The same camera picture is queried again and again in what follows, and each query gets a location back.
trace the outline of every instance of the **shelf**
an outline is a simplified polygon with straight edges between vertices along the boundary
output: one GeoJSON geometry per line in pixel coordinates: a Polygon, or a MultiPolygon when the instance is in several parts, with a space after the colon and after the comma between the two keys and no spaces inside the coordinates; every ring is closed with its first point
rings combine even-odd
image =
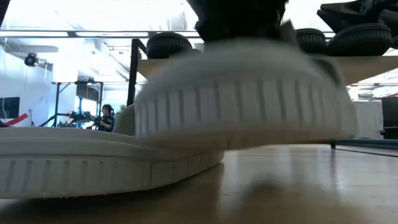
{"type": "MultiPolygon", "coordinates": [[[[331,57],[340,65],[347,85],[357,83],[398,68],[398,56],[331,57]]],[[[138,72],[148,77],[167,59],[140,60],[138,72]]]]}

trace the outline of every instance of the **white wall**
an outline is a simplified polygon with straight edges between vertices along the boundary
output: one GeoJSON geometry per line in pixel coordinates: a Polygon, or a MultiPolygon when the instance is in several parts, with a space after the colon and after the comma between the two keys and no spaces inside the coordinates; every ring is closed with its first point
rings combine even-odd
{"type": "MultiPolygon", "coordinates": [[[[63,39],[62,44],[58,45],[58,53],[56,54],[53,65],[53,81],[54,82],[75,82],[77,81],[79,64],[81,61],[80,50],[82,48],[83,39],[63,39]]],[[[53,85],[52,89],[56,92],[57,86],[53,85]]],[[[75,107],[76,85],[69,85],[60,93],[58,113],[69,113],[76,111],[75,107]]],[[[50,114],[54,114],[55,107],[51,107],[50,114]]],[[[59,116],[58,122],[68,120],[65,116],[59,116]]]]}
{"type": "MultiPolygon", "coordinates": [[[[32,110],[35,125],[48,119],[49,107],[55,101],[51,81],[52,72],[46,73],[40,67],[30,68],[23,60],[0,48],[0,98],[20,97],[19,115],[27,113],[29,116],[32,110]]],[[[15,126],[30,126],[30,117],[15,126]]]]}
{"type": "Polygon", "coordinates": [[[102,105],[109,104],[116,113],[120,109],[120,105],[126,105],[126,90],[105,90],[103,94],[102,105]]]}
{"type": "Polygon", "coordinates": [[[382,139],[383,112],[381,102],[354,102],[359,123],[357,138],[382,139]]]}

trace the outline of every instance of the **wooden table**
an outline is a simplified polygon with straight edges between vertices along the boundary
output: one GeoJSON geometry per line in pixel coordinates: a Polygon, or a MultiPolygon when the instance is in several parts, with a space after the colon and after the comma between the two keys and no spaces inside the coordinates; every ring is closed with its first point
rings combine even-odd
{"type": "Polygon", "coordinates": [[[0,200],[0,223],[398,223],[398,158],[271,146],[131,194],[0,200]]]}
{"type": "MultiPolygon", "coordinates": [[[[347,85],[389,72],[398,67],[398,56],[325,58],[334,61],[338,65],[347,85]]],[[[161,65],[167,63],[167,61],[168,59],[140,60],[138,72],[148,78],[156,70],[161,69],[161,65]]]]}

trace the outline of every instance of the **shoe sole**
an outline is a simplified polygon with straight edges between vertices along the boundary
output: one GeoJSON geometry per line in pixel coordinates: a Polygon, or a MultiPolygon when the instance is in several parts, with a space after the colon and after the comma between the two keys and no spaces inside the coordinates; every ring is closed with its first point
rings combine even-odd
{"type": "Polygon", "coordinates": [[[239,149],[357,132],[345,87],[291,49],[229,46],[159,71],[135,102],[136,137],[151,146],[239,149]]]}
{"type": "Polygon", "coordinates": [[[148,190],[207,170],[224,156],[141,147],[129,136],[80,129],[7,128],[0,136],[0,198],[148,190]]]}

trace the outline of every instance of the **tire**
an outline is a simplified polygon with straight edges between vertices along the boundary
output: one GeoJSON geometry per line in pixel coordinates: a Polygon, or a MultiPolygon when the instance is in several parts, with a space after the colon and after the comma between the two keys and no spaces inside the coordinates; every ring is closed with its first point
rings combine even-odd
{"type": "Polygon", "coordinates": [[[326,45],[330,56],[378,56],[391,47],[391,30],[382,24],[352,26],[336,34],[326,45]]]}
{"type": "Polygon", "coordinates": [[[156,147],[242,149],[348,138],[344,85],[276,42],[234,42],[166,63],[135,101],[136,137],[156,147]]]}
{"type": "Polygon", "coordinates": [[[147,43],[148,59],[169,58],[171,55],[191,50],[192,45],[183,35],[163,32],[154,35],[147,43]]]}
{"type": "Polygon", "coordinates": [[[322,31],[317,29],[298,29],[296,30],[296,36],[298,45],[305,53],[325,53],[326,37],[322,31]]]}

